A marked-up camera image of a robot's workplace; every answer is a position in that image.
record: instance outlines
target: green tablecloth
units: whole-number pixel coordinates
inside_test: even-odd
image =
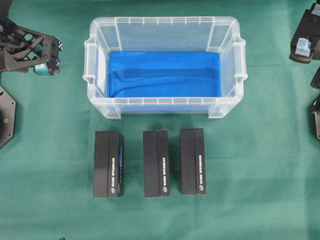
[[[14,138],[0,150],[0,238],[320,239],[320,142],[308,106],[319,62],[289,60],[312,0],[14,0],[18,25],[64,43],[54,77],[4,73],[17,101]],[[242,102],[206,114],[104,118],[82,80],[90,22],[106,16],[233,16],[246,40]],[[180,128],[204,128],[207,195],[179,190]],[[171,197],[144,198],[142,131],[168,129]],[[94,134],[125,136],[125,193],[93,199]]]

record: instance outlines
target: blue fabric lining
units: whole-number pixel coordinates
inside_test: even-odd
[[[220,54],[110,52],[108,96],[220,97]]]

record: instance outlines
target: checkered marker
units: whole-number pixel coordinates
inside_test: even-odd
[[[60,50],[60,51],[62,51],[62,47],[63,47],[63,43],[61,42],[61,41],[59,41],[59,44],[58,44],[58,49]]]

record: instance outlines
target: black plastic part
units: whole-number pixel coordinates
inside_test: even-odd
[[[115,198],[124,193],[124,137],[117,131],[96,131],[93,197]]]
[[[123,195],[124,138],[118,131],[109,132],[108,198]]]
[[[196,194],[206,194],[205,133],[203,128],[194,129]]]
[[[109,132],[95,132],[93,197],[108,197]]]
[[[157,131],[143,132],[144,196],[159,197]]]
[[[316,71],[310,85],[311,87],[320,90],[320,67]]]
[[[315,6],[316,3],[312,5],[311,9],[305,10],[290,44],[289,58],[298,63],[308,64],[312,59],[320,60],[320,16],[312,14]],[[308,39],[311,42],[310,56],[295,53],[300,38]]]
[[[168,131],[157,131],[158,177],[161,197],[170,196],[170,169],[168,154]]]
[[[181,193],[184,195],[197,194],[196,156],[194,129],[180,130],[181,151]]]
[[[47,65],[46,75],[59,73],[62,43],[54,36],[18,26],[11,21],[8,18],[11,2],[0,0],[0,73],[26,73],[28,68],[41,64]]]
[[[207,185],[204,129],[181,129],[180,148],[182,194],[205,195]]]
[[[168,131],[143,132],[144,196],[170,196]]]
[[[0,16],[7,18],[13,0],[0,0]]]

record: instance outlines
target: printed label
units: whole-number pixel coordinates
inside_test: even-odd
[[[111,166],[111,186],[114,188],[115,187],[115,170],[116,170],[116,159],[113,157],[112,158],[112,166]]]
[[[204,186],[203,186],[203,170],[202,170],[202,156],[201,155],[199,155],[199,179],[200,179],[199,189],[200,189],[200,191],[203,191]]]
[[[163,175],[163,191],[166,193],[167,192],[167,188],[165,188],[167,186],[167,174],[166,174],[166,158],[163,157],[162,158],[162,175]]]

